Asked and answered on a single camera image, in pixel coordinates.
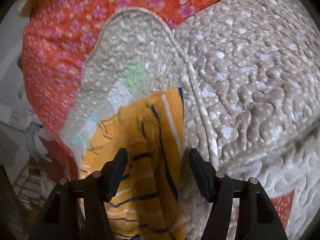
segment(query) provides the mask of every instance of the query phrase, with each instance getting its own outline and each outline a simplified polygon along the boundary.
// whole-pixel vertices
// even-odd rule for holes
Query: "navy blue stripe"
[[[153,114],[155,115],[156,119],[158,119],[158,121],[159,121],[159,116],[158,116],[158,114],[157,114],[157,112],[156,112],[156,110],[155,110],[155,107],[154,107],[153,105],[151,105],[151,111],[152,111]]]
[[[142,224],[139,225],[140,228],[150,228],[148,224]],[[162,229],[157,229],[157,228],[150,228],[150,230],[155,233],[155,234],[164,234],[168,232],[168,228],[162,228]]]
[[[129,178],[129,177],[130,177],[130,173],[127,173],[127,174],[125,174],[125,175],[122,176],[121,181],[124,181],[124,180],[126,180],[127,178]]]
[[[126,218],[109,218],[109,220],[124,220],[126,222],[138,222],[138,220],[136,220],[136,219],[130,220],[130,219],[126,219]]]
[[[144,123],[143,123],[143,121],[141,121],[141,132],[142,132],[143,137],[144,137],[144,138],[147,138],[147,136],[146,136],[146,131],[145,131],[145,129],[144,129]]]
[[[172,233],[169,232],[169,235],[171,236],[172,240],[176,240]]]
[[[163,142],[162,142],[162,132],[161,132],[161,125],[160,125],[160,120],[159,120],[159,116],[154,108],[153,105],[151,105],[151,110],[153,112],[153,114],[155,115],[155,117],[158,119],[158,123],[159,123],[159,137],[160,137],[160,146],[161,146],[161,150],[163,152],[163,158],[164,158],[164,173],[165,176],[167,178],[169,187],[171,188],[171,191],[176,199],[176,201],[178,201],[178,190],[176,188],[176,185],[173,182],[173,179],[171,177],[170,171],[169,171],[169,165],[168,165],[168,161],[167,158],[165,156],[165,152],[164,152],[164,147],[163,147]]]
[[[135,235],[133,238],[131,238],[131,240],[141,240],[141,236]]]
[[[133,197],[134,200],[148,200],[148,199],[153,199],[158,196],[158,192],[147,194],[147,195],[141,195],[141,196],[136,196]]]
[[[121,205],[126,204],[126,203],[130,202],[131,200],[132,200],[132,198],[129,198],[129,199],[127,199],[127,200],[125,200],[125,201],[122,201],[122,202],[120,202],[119,204],[116,204],[116,205],[113,205],[111,202],[109,202],[109,204],[110,204],[112,207],[120,207]]]
[[[140,154],[138,154],[136,156],[133,156],[132,157],[132,162],[134,163],[134,162],[136,162],[138,160],[141,160],[143,158],[146,158],[146,157],[151,157],[151,153],[140,153]]]
[[[119,204],[112,204],[111,202],[109,202],[109,204],[114,207],[114,208],[117,208],[117,207],[120,207],[121,205],[123,204],[126,204],[132,200],[139,200],[139,201],[142,201],[142,200],[149,200],[149,199],[153,199],[153,198],[156,198],[158,196],[158,192],[155,192],[155,193],[151,193],[151,194],[146,194],[146,195],[141,195],[141,196],[135,196],[133,198],[129,198],[125,201],[122,201],[120,202]]]
[[[183,113],[184,113],[184,103],[183,103],[183,93],[182,93],[182,88],[178,88],[179,91],[179,95],[181,98],[181,102],[182,102],[182,109],[183,109]]]
[[[132,238],[132,237],[135,237],[135,236],[125,236],[125,235],[121,235],[121,234],[118,234],[116,232],[112,232],[114,235],[116,236],[121,236],[121,237],[126,237],[126,238]]]

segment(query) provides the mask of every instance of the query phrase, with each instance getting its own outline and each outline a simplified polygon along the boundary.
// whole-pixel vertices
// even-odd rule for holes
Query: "bedding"
[[[53,55],[60,67],[42,68],[32,46],[38,37],[28,37],[23,52],[29,94],[42,82],[30,102],[78,170],[99,120],[154,91],[181,87],[185,152],[198,148],[204,160],[232,178],[257,177],[288,238],[299,239],[320,206],[320,33],[300,1],[221,0],[172,30],[157,12],[140,6],[101,22],[99,36],[86,37],[94,49],[81,62],[82,75],[60,66]],[[57,42],[40,37],[45,46]],[[66,37],[60,41],[62,48]],[[68,64],[76,59],[71,51],[61,56]],[[38,63],[30,64],[30,57]],[[33,81],[31,68],[54,79]],[[43,85],[63,91],[64,101]],[[41,111],[36,98],[48,100]],[[57,125],[46,125],[48,119]],[[182,215],[173,227],[183,225],[187,239],[200,239],[210,205],[199,194],[186,155],[180,177]],[[237,208],[235,200],[229,239]]]

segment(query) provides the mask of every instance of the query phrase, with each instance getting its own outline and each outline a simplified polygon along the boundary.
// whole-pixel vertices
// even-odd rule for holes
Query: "light blue patch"
[[[82,142],[82,139],[81,139],[81,137],[80,137],[79,135],[76,135],[76,136],[73,138],[73,143],[74,143],[75,145],[79,145],[79,144],[81,144],[81,142]]]
[[[90,115],[89,120],[90,120],[91,122],[94,122],[95,124],[97,124],[97,123],[99,122],[98,116],[97,116],[96,112],[94,112],[94,113],[92,113],[92,114]]]

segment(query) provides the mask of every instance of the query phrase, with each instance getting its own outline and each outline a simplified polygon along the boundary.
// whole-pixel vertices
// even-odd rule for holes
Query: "white stripe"
[[[144,211],[136,211],[136,210],[131,210],[131,209],[125,209],[121,212],[118,212],[118,213],[112,213],[112,212],[107,212],[108,215],[121,215],[123,213],[130,213],[130,214],[143,214],[143,215],[147,215],[147,216],[157,216],[157,217],[160,217],[162,216],[162,210],[156,212],[156,213],[146,213]]]
[[[144,174],[141,174],[141,175],[138,175],[138,176],[135,176],[133,177],[133,179],[143,179],[143,178],[149,178],[149,177],[153,177],[153,172],[150,171],[150,172],[147,172],[147,173],[144,173]]]
[[[127,189],[121,190],[116,194],[116,196],[120,196],[121,194],[126,193],[126,192],[128,192],[130,190],[132,190],[132,188],[127,188]]]
[[[132,140],[129,142],[129,145],[132,145],[132,144],[134,144],[135,142],[146,142],[146,140],[143,139],[143,138],[135,138],[135,139],[132,139]]]
[[[180,156],[182,157],[182,147],[181,147],[180,139],[179,139],[179,136],[177,134],[176,127],[174,126],[174,123],[173,123],[173,119],[172,119],[172,116],[171,116],[171,112],[170,112],[170,108],[169,108],[169,104],[168,104],[167,98],[165,97],[164,94],[162,94],[161,98],[162,98],[163,103],[164,103],[165,113],[167,115],[168,122],[170,124],[171,132],[172,132],[172,134],[174,136],[174,139],[176,141]]]

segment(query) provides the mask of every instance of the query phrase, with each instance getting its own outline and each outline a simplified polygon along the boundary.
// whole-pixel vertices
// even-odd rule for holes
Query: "yellow towel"
[[[184,240],[178,204],[183,154],[182,89],[156,92],[101,120],[83,160],[82,176],[100,170],[120,147],[128,164],[117,195],[105,203],[116,238]]]

